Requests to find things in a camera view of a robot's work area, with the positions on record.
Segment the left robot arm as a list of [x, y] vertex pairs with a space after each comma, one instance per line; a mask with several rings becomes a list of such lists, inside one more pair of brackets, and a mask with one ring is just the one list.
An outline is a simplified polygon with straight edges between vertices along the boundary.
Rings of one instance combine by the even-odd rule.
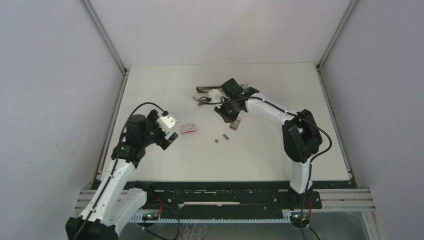
[[175, 132], [170, 134], [177, 122], [167, 111], [159, 114], [153, 109], [147, 116], [131, 113], [112, 151], [105, 178], [81, 214], [66, 222], [68, 239], [117, 240], [138, 209], [155, 205], [156, 194], [142, 187], [131, 188], [123, 200], [119, 197], [147, 147], [157, 145], [166, 150], [178, 137]]

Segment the staple box tray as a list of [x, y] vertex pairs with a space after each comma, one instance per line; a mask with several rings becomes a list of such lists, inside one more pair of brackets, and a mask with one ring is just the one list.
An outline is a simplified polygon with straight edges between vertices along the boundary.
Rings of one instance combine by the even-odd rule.
[[241, 123], [241, 118], [237, 118], [236, 120], [234, 120], [230, 125], [229, 125], [229, 128], [230, 129], [232, 129], [232, 130], [234, 130], [234, 131], [236, 131], [237, 129], [238, 129], [238, 127], [239, 127], [239, 125], [240, 125], [240, 123]]

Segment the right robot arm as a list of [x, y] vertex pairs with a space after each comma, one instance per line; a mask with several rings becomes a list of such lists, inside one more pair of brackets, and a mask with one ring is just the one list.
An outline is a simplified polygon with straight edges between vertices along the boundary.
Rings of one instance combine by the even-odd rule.
[[293, 111], [282, 107], [253, 87], [243, 88], [233, 78], [209, 90], [206, 99], [225, 123], [234, 123], [240, 112], [246, 112], [280, 127], [284, 151], [292, 160], [289, 203], [295, 208], [307, 204], [307, 191], [313, 185], [311, 161], [323, 143], [312, 113], [307, 109]]

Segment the red white staple box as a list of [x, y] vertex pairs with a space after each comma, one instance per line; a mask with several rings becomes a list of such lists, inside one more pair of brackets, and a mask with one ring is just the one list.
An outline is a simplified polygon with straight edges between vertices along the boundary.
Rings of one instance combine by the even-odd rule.
[[194, 123], [184, 124], [180, 127], [182, 134], [189, 134], [196, 132], [196, 125]]

